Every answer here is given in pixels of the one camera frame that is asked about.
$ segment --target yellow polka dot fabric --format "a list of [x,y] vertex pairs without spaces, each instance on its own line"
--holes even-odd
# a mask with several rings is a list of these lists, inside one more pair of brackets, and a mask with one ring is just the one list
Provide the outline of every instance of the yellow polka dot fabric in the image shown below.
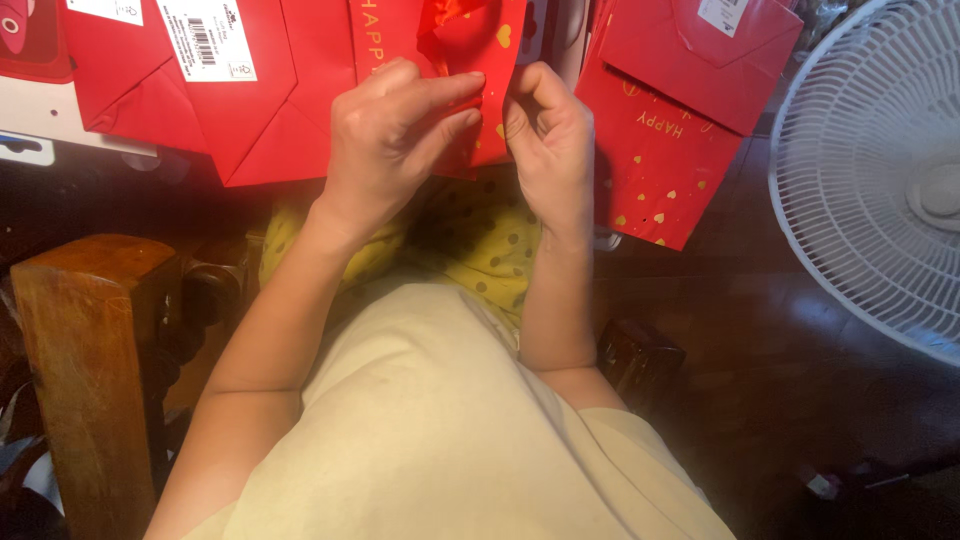
[[[309,206],[309,199],[296,197],[277,203],[264,242],[261,283],[296,239]],[[381,293],[371,293],[368,285],[397,274],[408,282],[458,284],[515,330],[539,243],[540,220],[527,207],[511,165],[486,167],[475,182],[433,177],[353,257],[334,309],[372,301]]]

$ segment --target dark wooden floor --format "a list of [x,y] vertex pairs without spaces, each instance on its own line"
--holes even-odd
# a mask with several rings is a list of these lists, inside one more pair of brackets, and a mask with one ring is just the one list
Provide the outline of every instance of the dark wooden floor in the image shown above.
[[747,140],[682,254],[625,240],[599,256],[599,308],[688,351],[650,422],[733,532],[776,538],[804,465],[894,466],[960,453],[960,369],[904,349],[810,276]]

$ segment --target fan grille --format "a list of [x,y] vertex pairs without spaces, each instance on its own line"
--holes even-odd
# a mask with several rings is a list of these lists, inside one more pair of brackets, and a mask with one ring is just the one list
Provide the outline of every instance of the fan grille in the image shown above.
[[954,365],[960,234],[926,225],[904,193],[960,164],[958,89],[958,2],[873,0],[801,68],[770,159],[780,226],[807,270],[864,321]]

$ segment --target white price tag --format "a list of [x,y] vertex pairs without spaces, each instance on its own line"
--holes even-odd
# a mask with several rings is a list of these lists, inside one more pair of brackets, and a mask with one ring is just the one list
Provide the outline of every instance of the white price tag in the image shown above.
[[727,36],[733,37],[736,25],[750,0],[703,0],[697,14]]
[[143,26],[140,0],[66,0],[66,7],[75,12]]
[[187,83],[256,81],[236,0],[157,0]]

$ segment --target red satin ribbon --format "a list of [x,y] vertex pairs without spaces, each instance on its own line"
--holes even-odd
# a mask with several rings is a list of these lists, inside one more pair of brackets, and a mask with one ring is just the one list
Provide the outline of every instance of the red satin ribbon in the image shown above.
[[447,21],[478,10],[491,0],[423,0],[420,12],[420,27],[417,29],[417,50],[433,63],[441,77],[450,74],[446,66],[444,46],[433,33],[438,26]]

